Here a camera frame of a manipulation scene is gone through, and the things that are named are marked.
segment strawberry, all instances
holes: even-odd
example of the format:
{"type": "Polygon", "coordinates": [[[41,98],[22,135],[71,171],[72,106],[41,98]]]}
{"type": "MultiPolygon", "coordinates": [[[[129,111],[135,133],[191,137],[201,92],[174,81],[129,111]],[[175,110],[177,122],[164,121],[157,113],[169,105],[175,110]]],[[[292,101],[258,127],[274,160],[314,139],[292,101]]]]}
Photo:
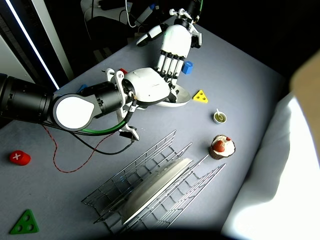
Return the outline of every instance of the strawberry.
{"type": "Polygon", "coordinates": [[[225,151],[224,148],[224,142],[223,141],[217,141],[214,145],[213,145],[213,150],[222,153],[225,151]]]}

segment yellow triangle block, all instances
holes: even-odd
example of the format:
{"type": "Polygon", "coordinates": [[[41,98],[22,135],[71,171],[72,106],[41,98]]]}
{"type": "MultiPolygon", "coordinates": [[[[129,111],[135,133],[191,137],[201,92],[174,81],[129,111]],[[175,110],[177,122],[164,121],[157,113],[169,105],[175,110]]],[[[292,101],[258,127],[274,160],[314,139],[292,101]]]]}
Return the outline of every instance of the yellow triangle block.
{"type": "Polygon", "coordinates": [[[206,97],[204,91],[200,90],[197,92],[196,95],[194,95],[193,100],[198,101],[198,102],[202,102],[207,104],[209,102],[208,98],[206,97]]]}

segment gray table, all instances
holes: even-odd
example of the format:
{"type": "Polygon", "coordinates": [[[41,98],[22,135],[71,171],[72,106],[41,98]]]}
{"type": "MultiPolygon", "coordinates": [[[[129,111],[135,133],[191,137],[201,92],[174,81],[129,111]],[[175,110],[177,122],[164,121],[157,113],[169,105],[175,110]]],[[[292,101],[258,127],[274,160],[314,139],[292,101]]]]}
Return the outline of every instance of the gray table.
{"type": "MultiPolygon", "coordinates": [[[[95,153],[77,172],[65,174],[53,165],[54,144],[42,126],[12,121],[0,129],[0,238],[1,239],[86,239],[107,232],[103,223],[93,224],[97,214],[81,200],[121,170],[158,140],[177,129],[173,147],[181,149],[190,142],[186,157],[199,160],[218,134],[231,137],[236,152],[229,158],[207,158],[202,168],[210,171],[227,163],[219,176],[178,218],[175,226],[220,229],[268,126],[284,79],[261,62],[198,26],[203,46],[191,49],[187,60],[193,62],[192,74],[180,75],[178,84],[193,96],[204,90],[209,103],[191,100],[178,108],[151,106],[136,111],[130,125],[137,127],[140,141],[122,154],[95,153]],[[215,109],[227,114],[227,123],[217,125],[215,109]],[[27,166],[8,161],[15,150],[30,154],[27,166]],[[8,235],[25,209],[32,209],[39,233],[8,235]]],[[[130,44],[64,86],[60,93],[72,93],[82,84],[103,82],[101,69],[111,67],[131,71],[155,66],[161,38],[138,48],[130,44]]],[[[92,129],[106,129],[116,123],[111,113],[93,121],[92,129]]],[[[73,170],[89,157],[91,150],[70,134],[50,129],[58,143],[57,164],[73,170]]],[[[95,145],[101,137],[85,139],[95,145]]],[[[113,135],[100,147],[113,152],[128,144],[128,139],[113,135]]]]}

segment chocolate cupcake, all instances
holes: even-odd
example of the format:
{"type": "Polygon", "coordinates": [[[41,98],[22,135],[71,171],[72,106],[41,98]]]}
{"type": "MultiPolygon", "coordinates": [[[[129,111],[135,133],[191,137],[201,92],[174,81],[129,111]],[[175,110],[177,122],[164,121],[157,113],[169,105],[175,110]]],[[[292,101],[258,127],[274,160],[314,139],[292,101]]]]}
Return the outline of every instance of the chocolate cupcake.
{"type": "Polygon", "coordinates": [[[211,146],[209,147],[210,156],[213,159],[219,160],[228,158],[236,151],[235,143],[230,137],[225,135],[217,135],[213,139],[211,146]]]}

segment red wire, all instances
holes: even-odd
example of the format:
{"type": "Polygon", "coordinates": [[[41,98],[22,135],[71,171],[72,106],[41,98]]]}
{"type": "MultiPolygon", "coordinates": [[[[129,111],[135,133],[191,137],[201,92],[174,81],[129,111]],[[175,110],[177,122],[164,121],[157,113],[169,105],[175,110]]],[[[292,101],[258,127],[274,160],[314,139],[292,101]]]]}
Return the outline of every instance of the red wire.
{"type": "Polygon", "coordinates": [[[91,155],[89,156],[88,160],[85,161],[84,164],[82,164],[80,167],[78,167],[77,169],[75,170],[72,170],[72,171],[64,171],[62,169],[60,169],[58,167],[58,165],[56,164],[56,153],[57,153],[57,150],[58,150],[58,144],[56,142],[56,140],[54,139],[54,137],[50,134],[49,130],[44,126],[42,125],[42,127],[44,128],[44,130],[46,130],[46,132],[49,134],[50,138],[52,139],[52,141],[54,142],[54,145],[55,145],[55,150],[54,150],[54,153],[53,153],[53,164],[55,166],[56,169],[58,169],[60,172],[62,173],[65,173],[65,174],[69,174],[69,173],[73,173],[75,171],[78,171],[80,168],[82,168],[84,165],[87,164],[87,162],[89,162],[89,160],[91,159],[91,157],[93,156],[93,154],[95,153],[96,149],[98,148],[98,146],[105,140],[107,139],[108,137],[110,137],[111,135],[115,134],[115,133],[111,133],[110,135],[104,137],[94,148],[94,150],[92,151],[91,155]]]}

